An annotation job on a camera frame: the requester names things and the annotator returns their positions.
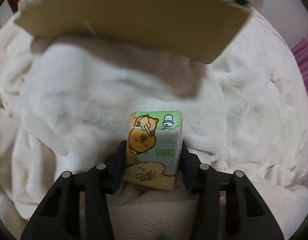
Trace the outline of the cartoon tissue pack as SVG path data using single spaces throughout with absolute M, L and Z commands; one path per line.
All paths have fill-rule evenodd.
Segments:
M 123 180 L 170 191 L 174 188 L 181 147 L 180 111 L 131 114 Z

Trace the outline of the brown cardboard box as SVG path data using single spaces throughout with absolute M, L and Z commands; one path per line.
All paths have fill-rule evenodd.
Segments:
M 213 62 L 251 14 L 228 0 L 40 0 L 15 23 L 35 37 L 95 35 Z

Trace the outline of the white fluffy blanket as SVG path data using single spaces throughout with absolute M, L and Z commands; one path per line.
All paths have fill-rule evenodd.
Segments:
M 308 213 L 308 100 L 296 60 L 253 12 L 211 64 L 98 38 L 0 30 L 0 218 L 19 239 L 64 170 L 82 172 L 129 128 L 167 131 L 179 110 L 189 149 L 218 171 L 247 173 L 285 237 Z

